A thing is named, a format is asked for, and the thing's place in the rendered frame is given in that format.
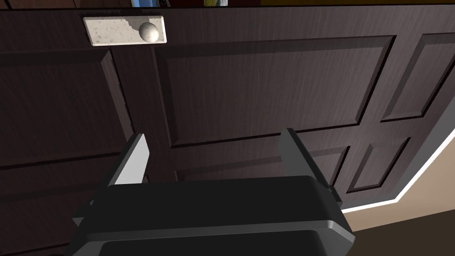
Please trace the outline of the dark brown panelled door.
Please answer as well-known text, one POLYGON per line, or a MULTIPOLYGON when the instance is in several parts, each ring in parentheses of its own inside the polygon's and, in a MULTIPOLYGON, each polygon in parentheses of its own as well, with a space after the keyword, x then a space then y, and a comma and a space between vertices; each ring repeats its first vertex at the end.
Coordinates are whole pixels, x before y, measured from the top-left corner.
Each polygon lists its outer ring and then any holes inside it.
POLYGON ((223 215, 175 186, 284 176, 299 135, 344 209, 394 199, 455 97, 455 4, 0 10, 0 256, 62 256, 76 210, 143 133, 140 224, 223 215), (162 16, 94 46, 83 18, 162 16))

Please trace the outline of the pale speckled round door knob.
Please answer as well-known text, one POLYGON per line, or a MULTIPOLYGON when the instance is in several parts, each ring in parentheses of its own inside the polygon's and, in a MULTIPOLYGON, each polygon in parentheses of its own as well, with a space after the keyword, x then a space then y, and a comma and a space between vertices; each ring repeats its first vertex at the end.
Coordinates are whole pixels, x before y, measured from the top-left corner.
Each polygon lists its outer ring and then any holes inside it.
POLYGON ((167 42, 162 16, 85 17, 83 21, 94 46, 167 42))

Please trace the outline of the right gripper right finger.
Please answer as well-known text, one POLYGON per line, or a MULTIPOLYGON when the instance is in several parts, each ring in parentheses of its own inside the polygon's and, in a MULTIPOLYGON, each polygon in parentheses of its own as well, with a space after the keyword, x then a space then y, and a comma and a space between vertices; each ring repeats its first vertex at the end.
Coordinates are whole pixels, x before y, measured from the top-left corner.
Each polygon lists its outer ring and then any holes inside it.
POLYGON ((310 176, 324 187, 329 186, 320 168, 292 128, 285 128, 281 132, 279 152, 286 176, 310 176))

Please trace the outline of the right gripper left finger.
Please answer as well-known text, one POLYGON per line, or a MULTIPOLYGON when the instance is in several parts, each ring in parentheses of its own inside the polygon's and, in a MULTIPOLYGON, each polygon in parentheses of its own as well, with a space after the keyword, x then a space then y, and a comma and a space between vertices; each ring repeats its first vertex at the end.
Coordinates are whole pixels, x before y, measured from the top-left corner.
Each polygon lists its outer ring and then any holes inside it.
POLYGON ((149 154, 145 135, 132 135, 108 172, 107 186, 142 183, 149 154))

